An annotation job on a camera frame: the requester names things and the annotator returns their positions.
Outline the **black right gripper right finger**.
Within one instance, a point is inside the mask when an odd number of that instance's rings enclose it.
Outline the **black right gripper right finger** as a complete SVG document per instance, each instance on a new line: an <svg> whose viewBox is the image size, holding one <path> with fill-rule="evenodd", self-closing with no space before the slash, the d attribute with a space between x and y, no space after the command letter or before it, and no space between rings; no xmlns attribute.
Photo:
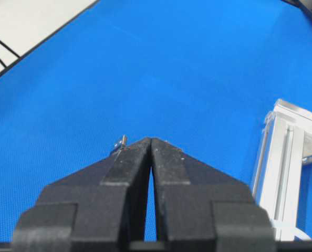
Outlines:
<svg viewBox="0 0 312 252"><path fill-rule="evenodd" d="M151 155L158 236L170 251L275 251L246 184L157 138Z"/></svg>

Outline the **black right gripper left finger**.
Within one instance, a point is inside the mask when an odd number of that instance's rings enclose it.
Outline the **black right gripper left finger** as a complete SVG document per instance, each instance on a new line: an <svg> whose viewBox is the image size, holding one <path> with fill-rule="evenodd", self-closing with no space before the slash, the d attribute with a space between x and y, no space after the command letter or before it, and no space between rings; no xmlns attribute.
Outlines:
<svg viewBox="0 0 312 252"><path fill-rule="evenodd" d="M45 186L22 213L13 251L122 251L144 238L151 139Z"/></svg>

